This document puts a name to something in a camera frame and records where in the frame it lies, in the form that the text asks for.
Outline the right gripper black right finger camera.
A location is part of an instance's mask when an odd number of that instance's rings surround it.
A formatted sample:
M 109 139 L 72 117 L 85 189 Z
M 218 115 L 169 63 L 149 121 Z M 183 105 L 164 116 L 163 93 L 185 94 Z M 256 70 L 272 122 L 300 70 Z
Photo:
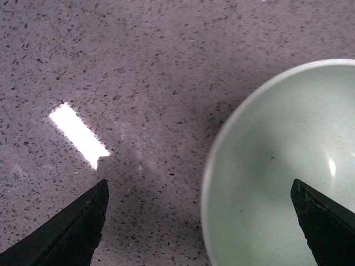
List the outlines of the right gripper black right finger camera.
M 299 179 L 290 197 L 317 265 L 354 265 L 354 213 Z

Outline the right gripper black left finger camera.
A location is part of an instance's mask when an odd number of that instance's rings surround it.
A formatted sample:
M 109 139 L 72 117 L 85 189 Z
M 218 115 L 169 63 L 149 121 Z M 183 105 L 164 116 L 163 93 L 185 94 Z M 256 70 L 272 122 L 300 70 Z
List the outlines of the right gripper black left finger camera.
M 1 265 L 90 265 L 109 201 L 101 180 L 33 233 L 1 253 Z

